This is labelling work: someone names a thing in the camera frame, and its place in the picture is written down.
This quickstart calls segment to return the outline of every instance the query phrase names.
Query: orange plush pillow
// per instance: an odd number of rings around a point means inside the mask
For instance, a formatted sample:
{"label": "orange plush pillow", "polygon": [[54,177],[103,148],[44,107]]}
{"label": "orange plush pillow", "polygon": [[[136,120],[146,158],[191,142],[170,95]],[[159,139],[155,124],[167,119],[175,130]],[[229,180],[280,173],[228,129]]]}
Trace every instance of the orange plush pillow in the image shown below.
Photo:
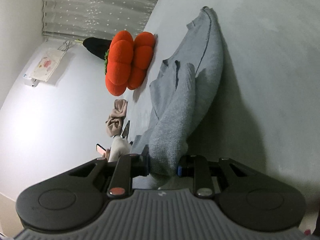
{"label": "orange plush pillow", "polygon": [[153,57],[153,48],[155,44],[156,38],[149,32],[140,33],[135,38],[133,60],[131,64],[132,69],[128,80],[128,86],[130,88],[138,88],[142,85]]}
{"label": "orange plush pillow", "polygon": [[132,36],[127,31],[120,31],[112,39],[108,55],[106,87],[112,95],[124,93],[123,87],[126,87],[131,73],[132,58]]}

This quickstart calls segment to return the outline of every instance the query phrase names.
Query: beige cloth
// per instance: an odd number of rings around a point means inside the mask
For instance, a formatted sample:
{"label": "beige cloth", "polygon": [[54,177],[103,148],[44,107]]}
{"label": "beige cloth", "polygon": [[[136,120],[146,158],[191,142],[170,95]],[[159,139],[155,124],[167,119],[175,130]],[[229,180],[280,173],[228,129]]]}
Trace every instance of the beige cloth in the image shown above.
{"label": "beige cloth", "polygon": [[112,109],[111,114],[106,121],[107,134],[110,137],[121,134],[123,119],[127,115],[127,106],[128,102],[126,100],[115,100],[115,108]]}

